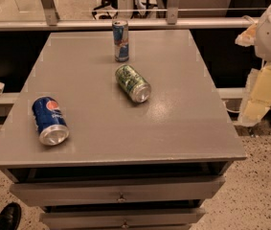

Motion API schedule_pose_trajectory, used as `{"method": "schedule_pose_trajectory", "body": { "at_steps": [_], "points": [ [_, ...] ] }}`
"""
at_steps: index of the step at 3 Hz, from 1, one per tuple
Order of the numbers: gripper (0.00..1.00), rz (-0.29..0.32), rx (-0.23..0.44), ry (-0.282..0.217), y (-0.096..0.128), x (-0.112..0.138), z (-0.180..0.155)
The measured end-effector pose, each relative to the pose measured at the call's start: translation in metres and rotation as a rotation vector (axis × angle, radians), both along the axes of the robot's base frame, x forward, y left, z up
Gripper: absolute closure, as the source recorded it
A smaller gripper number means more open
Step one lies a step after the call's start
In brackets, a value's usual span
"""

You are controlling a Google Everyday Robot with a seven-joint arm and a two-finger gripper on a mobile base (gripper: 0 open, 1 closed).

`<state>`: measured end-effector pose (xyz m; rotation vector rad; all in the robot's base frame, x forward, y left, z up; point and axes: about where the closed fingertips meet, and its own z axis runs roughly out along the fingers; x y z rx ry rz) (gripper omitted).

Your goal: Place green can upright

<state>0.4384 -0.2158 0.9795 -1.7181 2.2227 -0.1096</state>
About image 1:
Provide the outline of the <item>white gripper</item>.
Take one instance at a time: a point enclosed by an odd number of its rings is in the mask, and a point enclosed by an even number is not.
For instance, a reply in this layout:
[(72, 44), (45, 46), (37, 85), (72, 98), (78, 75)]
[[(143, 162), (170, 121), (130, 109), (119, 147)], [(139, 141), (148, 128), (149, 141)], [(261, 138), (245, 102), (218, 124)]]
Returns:
[[(253, 46), (259, 58), (271, 61), (271, 5), (261, 16), (258, 25), (252, 24), (239, 34), (235, 44)], [(271, 107), (271, 62), (260, 70), (252, 70), (246, 82), (237, 121), (241, 126), (258, 124)]]

